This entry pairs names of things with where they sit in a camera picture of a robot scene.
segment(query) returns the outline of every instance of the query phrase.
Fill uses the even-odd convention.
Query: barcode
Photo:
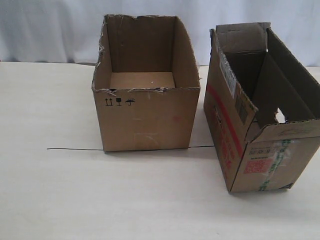
[[[237,95],[235,100],[235,109],[237,113],[239,114],[239,117],[243,124],[245,124],[248,116],[248,112],[246,110],[246,105],[244,104],[244,101]]]
[[[224,57],[220,55],[220,69],[222,75],[225,79],[225,82],[230,90],[232,97],[235,97],[235,90],[236,90],[236,79],[234,78],[232,72],[227,67],[227,63],[224,61]]]

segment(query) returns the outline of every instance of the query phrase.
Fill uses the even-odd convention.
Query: box bottom
[[[113,72],[110,89],[175,88],[172,72]]]

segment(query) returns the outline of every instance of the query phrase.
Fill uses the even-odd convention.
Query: table surface
[[[320,238],[319,151],[291,190],[227,192],[203,111],[208,67],[191,148],[109,154],[93,71],[0,63],[1,240]]]

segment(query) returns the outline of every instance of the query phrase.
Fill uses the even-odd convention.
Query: white backdrop
[[[0,59],[95,63],[104,14],[177,15],[200,65],[209,63],[209,29],[271,22],[306,66],[320,66],[320,0],[0,0]]]

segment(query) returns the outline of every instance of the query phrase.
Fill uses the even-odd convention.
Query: open cardboard box
[[[320,145],[318,82],[268,22],[218,25],[211,47],[204,111],[227,189],[291,188]]]
[[[181,20],[106,15],[92,90],[105,152],[188,148],[200,84]]]

